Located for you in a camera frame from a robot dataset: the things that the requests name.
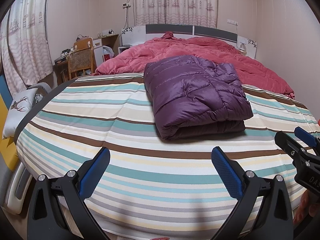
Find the purple jacket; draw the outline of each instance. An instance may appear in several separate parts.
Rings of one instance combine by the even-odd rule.
[[[232,64],[194,56],[148,63],[144,82],[163,139],[237,132],[253,117]]]

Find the blue gripper pad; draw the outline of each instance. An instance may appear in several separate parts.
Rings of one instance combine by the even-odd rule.
[[[91,197],[101,177],[103,176],[103,173],[106,171],[109,162],[110,152],[107,148],[104,148],[80,181],[80,199],[85,200],[86,198]]]
[[[229,160],[220,147],[212,149],[211,161],[230,196],[240,200],[243,195],[242,178],[244,170],[236,161]]]
[[[294,135],[309,147],[317,146],[316,138],[314,138],[311,134],[303,130],[301,127],[296,127],[294,129]]]

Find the bed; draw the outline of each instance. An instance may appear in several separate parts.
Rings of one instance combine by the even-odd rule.
[[[292,88],[284,79],[254,59],[256,42],[236,33],[192,25],[154,24],[125,28],[122,39],[123,44],[139,45],[105,61],[98,66],[97,73],[143,73],[147,63],[193,55],[217,64],[231,63],[242,84],[294,98]],[[246,48],[250,57],[242,55],[237,48]]]
[[[258,176],[281,174],[295,208],[304,188],[294,181],[292,160],[274,135],[283,130],[312,151],[293,131],[300,126],[320,133],[303,104],[250,85],[243,90],[254,114],[245,131],[165,142],[157,134],[143,74],[78,78],[58,86],[22,120],[17,152],[35,178],[52,178],[77,170],[105,146],[110,164],[85,200],[101,228],[132,239],[210,239],[236,204],[211,163],[213,147]],[[258,198],[245,229],[260,204]]]

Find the wooden floor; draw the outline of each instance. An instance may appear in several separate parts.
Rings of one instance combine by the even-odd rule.
[[[19,235],[24,239],[27,240],[27,223],[28,223],[28,209],[30,204],[30,199],[32,195],[33,188],[35,186],[35,180],[32,179],[29,189],[27,191],[25,201],[23,203],[22,211],[19,215],[12,215],[6,210],[3,209],[5,215],[7,216],[9,222],[12,224],[14,229],[19,233]],[[72,231],[73,234],[82,237],[78,227],[76,226],[76,223],[74,222],[72,215],[70,211],[65,208],[64,206],[61,206],[61,209],[63,210],[64,216],[66,218],[66,221]],[[107,233],[107,236],[110,238],[110,240],[129,240],[129,238],[116,236],[111,233]]]

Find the rattan chair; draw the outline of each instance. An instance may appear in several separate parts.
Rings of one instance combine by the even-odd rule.
[[[90,69],[91,73],[94,72],[94,64],[93,64],[94,52],[93,47],[78,49],[69,54],[68,59],[68,71],[69,71],[69,79],[71,80],[72,74],[78,76],[79,71],[83,71],[83,75],[85,75],[85,71]]]

